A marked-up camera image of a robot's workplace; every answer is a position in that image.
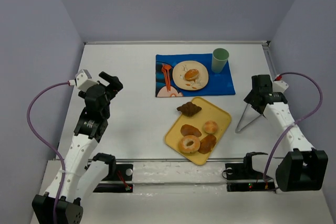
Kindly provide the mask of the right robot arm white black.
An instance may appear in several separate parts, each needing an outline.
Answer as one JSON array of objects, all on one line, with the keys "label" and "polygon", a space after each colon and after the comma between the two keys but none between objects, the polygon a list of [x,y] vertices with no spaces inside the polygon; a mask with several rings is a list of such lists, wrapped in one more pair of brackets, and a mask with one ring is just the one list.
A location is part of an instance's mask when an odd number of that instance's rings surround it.
[{"label": "right robot arm white black", "polygon": [[281,191],[320,190],[328,164],[325,151],[317,150],[304,136],[299,123],[315,114],[321,107],[323,93],[319,92],[319,102],[307,115],[294,119],[291,115],[284,92],[288,85],[279,74],[274,80],[268,74],[252,76],[252,89],[244,102],[266,118],[278,133],[278,139],[267,160],[253,161],[257,152],[247,153],[243,159],[248,173],[260,172],[262,180],[273,179]]}]

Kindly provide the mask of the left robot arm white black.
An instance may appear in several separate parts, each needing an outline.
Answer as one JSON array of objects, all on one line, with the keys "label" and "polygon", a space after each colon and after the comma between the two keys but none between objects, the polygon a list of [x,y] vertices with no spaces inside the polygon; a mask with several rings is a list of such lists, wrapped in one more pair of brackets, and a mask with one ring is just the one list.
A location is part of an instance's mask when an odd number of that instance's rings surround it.
[{"label": "left robot arm white black", "polygon": [[85,102],[65,157],[34,129],[30,119],[33,106],[28,107],[27,123],[31,131],[60,160],[60,168],[54,180],[42,195],[36,195],[32,201],[39,223],[80,223],[83,217],[83,200],[93,193],[104,178],[113,176],[116,171],[116,159],[113,155],[98,153],[89,161],[108,127],[110,102],[123,89],[118,77],[103,71],[99,73],[99,77],[108,84],[93,80],[85,69],[65,83],[67,86],[76,87],[79,97]]}]

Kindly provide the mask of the sesame glazed bun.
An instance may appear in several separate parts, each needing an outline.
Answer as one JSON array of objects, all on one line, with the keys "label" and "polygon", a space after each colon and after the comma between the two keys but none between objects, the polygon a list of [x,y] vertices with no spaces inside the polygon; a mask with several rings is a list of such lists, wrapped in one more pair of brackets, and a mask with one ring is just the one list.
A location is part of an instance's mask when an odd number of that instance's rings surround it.
[{"label": "sesame glazed bun", "polygon": [[193,81],[199,78],[200,72],[197,69],[190,69],[188,70],[185,75],[184,79],[186,81]]}]

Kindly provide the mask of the silver metal tongs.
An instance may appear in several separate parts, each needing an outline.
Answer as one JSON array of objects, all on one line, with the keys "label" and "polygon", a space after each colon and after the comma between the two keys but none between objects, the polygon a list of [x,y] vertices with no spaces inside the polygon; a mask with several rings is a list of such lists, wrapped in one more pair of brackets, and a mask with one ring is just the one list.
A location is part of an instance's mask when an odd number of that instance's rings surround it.
[{"label": "silver metal tongs", "polygon": [[246,104],[243,113],[236,125],[235,133],[239,134],[251,125],[253,125],[258,119],[261,118],[261,114],[257,113],[250,104]]}]

